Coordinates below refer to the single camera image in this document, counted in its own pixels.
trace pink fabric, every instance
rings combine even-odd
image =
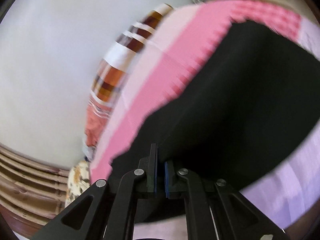
[[[220,0],[175,11],[147,44],[123,89],[90,166],[92,182],[109,176],[109,164],[130,147],[145,118],[184,90],[231,23],[246,20],[268,26],[320,58],[320,29],[276,5]],[[319,141],[320,123],[289,158],[242,191],[281,228],[294,223],[320,197]]]

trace plaid cloth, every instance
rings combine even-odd
[[[87,107],[83,152],[89,161],[94,156],[97,141],[118,99],[130,62],[171,10],[170,5],[162,4],[151,11],[144,20],[136,22],[122,33],[101,60]]]

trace black fabric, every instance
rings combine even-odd
[[[135,169],[157,143],[161,163],[178,158],[241,190],[292,153],[319,117],[320,63],[263,25],[233,24],[181,96],[146,119],[111,176]]]

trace silver screw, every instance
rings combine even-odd
[[[144,173],[144,170],[143,170],[143,169],[136,169],[136,170],[134,171],[134,174],[137,175],[137,176],[142,175],[143,173]]]
[[[97,187],[104,187],[106,185],[106,181],[104,179],[99,179],[97,182],[96,182],[96,186]]]
[[[189,173],[189,171],[187,169],[185,169],[185,168],[180,169],[178,172],[181,175],[187,175]]]
[[[227,182],[224,179],[218,179],[217,180],[217,185],[219,187],[224,187],[227,184]]]

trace black garment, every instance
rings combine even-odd
[[[182,95],[149,116],[113,161],[122,177],[148,156],[180,159],[241,190],[275,168],[320,117],[320,63],[255,22],[233,24]]]

